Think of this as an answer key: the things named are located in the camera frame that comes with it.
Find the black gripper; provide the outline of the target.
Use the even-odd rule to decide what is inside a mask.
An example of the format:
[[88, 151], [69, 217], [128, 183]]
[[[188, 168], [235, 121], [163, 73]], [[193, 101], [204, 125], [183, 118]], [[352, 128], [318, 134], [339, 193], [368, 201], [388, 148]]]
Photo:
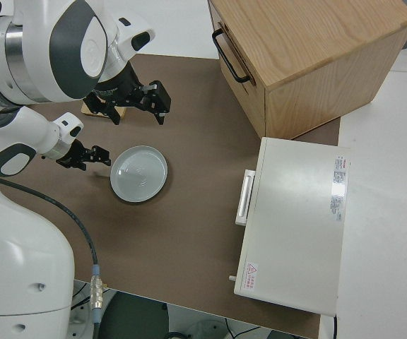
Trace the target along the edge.
[[94, 145], [91, 149], [87, 149], [79, 140], [74, 140], [69, 151], [65, 156], [56, 160], [56, 163], [65, 168], [77, 168], [86, 170], [86, 163], [100, 163], [110, 167], [112, 161], [110, 152]]
[[119, 125], [121, 117], [112, 103], [128, 105], [132, 101], [132, 93], [139, 89], [142, 94], [141, 109], [152, 113], [159, 125], [163, 125], [166, 114], [170, 112], [169, 94], [160, 81], [143, 86], [132, 66], [125, 66], [115, 77], [99, 82], [95, 86], [95, 93], [88, 94], [83, 98], [83, 102], [90, 114], [101, 114]]

